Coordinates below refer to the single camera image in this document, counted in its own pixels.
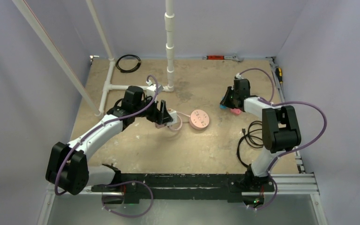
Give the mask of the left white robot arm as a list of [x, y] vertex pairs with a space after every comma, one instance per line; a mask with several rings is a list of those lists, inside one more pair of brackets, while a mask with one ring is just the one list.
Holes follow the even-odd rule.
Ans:
[[103, 185], [108, 191], [121, 186], [120, 170], [108, 164], [89, 166], [91, 157], [111, 138], [123, 132], [136, 118], [145, 118], [156, 128], [177, 123], [177, 112], [168, 109], [157, 96], [162, 86], [151, 85], [146, 90], [129, 86], [124, 97], [109, 109], [95, 126], [85, 134], [68, 142], [56, 143], [51, 150], [45, 179], [54, 184], [57, 195], [64, 192], [79, 194], [85, 187]]

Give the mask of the pink plug adapter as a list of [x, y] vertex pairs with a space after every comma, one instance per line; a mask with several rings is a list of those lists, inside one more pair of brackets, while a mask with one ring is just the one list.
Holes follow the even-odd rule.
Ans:
[[234, 115], [240, 115], [242, 113], [242, 110], [234, 108], [234, 109], [230, 109], [230, 112]]

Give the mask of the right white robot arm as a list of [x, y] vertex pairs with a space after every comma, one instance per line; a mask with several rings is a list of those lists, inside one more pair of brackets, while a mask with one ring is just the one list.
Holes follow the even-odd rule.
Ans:
[[273, 106], [258, 96], [250, 94], [250, 83], [245, 78], [235, 78], [227, 88], [221, 105], [251, 113], [262, 121], [263, 149], [258, 158], [247, 166], [239, 182], [251, 191], [269, 182], [270, 172], [283, 154], [301, 143], [301, 134], [294, 107]]

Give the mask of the dusty pink plug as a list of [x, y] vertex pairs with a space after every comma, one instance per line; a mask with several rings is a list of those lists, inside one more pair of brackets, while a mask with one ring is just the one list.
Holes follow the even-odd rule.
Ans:
[[157, 124], [157, 123], [155, 123], [155, 128], [157, 128], [157, 129], [164, 128], [166, 126], [167, 126], [166, 124]]

